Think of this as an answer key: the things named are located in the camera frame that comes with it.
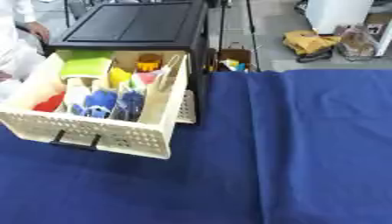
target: drawer handle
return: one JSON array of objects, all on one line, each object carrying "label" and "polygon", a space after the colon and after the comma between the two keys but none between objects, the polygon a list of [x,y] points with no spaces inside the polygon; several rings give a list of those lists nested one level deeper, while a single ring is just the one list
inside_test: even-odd
[{"label": "drawer handle", "polygon": [[59,146],[71,146],[71,147],[75,147],[75,148],[80,148],[86,151],[96,151],[96,145],[98,144],[98,142],[101,140],[101,136],[100,135],[95,135],[93,142],[91,142],[90,145],[83,145],[83,144],[77,144],[77,143],[62,143],[61,139],[63,138],[63,136],[66,134],[66,132],[62,129],[61,131],[59,131],[59,133],[57,134],[57,136],[54,138],[53,141],[51,141],[51,144],[53,145],[59,145]]}]

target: cardboard box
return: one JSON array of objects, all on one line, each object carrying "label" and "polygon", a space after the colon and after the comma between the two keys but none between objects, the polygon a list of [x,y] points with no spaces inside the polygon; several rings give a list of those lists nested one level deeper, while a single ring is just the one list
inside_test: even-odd
[{"label": "cardboard box", "polygon": [[372,35],[376,41],[380,41],[391,19],[392,12],[368,14],[365,26],[367,27],[370,35]]}]

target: person's hand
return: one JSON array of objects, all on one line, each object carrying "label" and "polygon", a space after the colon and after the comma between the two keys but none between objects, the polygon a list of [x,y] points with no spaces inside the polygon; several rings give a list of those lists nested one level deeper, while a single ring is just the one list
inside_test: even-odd
[{"label": "person's hand", "polygon": [[0,82],[6,81],[6,80],[11,79],[11,78],[12,78],[12,75],[7,74],[7,73],[5,73],[5,72],[0,70]]},{"label": "person's hand", "polygon": [[42,38],[42,40],[44,40],[44,42],[49,42],[49,30],[46,29],[46,27],[44,27],[42,24],[38,22],[27,23],[27,28],[29,29],[30,33],[39,36]]}]

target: blue toy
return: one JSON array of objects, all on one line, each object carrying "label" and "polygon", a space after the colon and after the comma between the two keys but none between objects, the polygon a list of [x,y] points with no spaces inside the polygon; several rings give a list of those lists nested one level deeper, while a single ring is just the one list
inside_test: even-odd
[{"label": "blue toy", "polygon": [[144,95],[136,90],[124,93],[121,99],[117,100],[117,105],[113,111],[117,120],[136,122],[142,114],[144,106]]},{"label": "blue toy", "polygon": [[79,116],[108,118],[116,105],[117,93],[111,91],[95,91],[88,95],[85,105],[74,104],[72,111]]},{"label": "blue toy", "polygon": [[243,72],[243,71],[245,71],[245,68],[246,68],[245,64],[241,63],[241,64],[238,64],[238,66],[235,67],[235,71]]}]

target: open drawer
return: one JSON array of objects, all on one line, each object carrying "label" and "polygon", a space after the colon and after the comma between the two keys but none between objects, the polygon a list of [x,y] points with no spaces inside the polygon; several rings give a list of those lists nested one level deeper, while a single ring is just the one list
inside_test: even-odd
[{"label": "open drawer", "polygon": [[[139,53],[116,52],[115,58],[120,67],[132,71]],[[184,120],[184,113],[192,114],[190,110],[194,109],[192,92],[186,91],[188,55],[174,51],[150,53],[161,53],[164,63],[174,54],[180,56],[179,63],[169,75],[171,87],[167,95],[161,98],[157,108],[154,108],[155,112],[152,111],[157,113],[152,121],[124,122],[32,111],[36,104],[42,102],[43,97],[66,89],[59,73],[69,55],[68,51],[51,55],[33,72],[19,91],[0,105],[0,120],[15,135],[26,140],[167,159],[171,155],[169,143],[177,117]]]}]

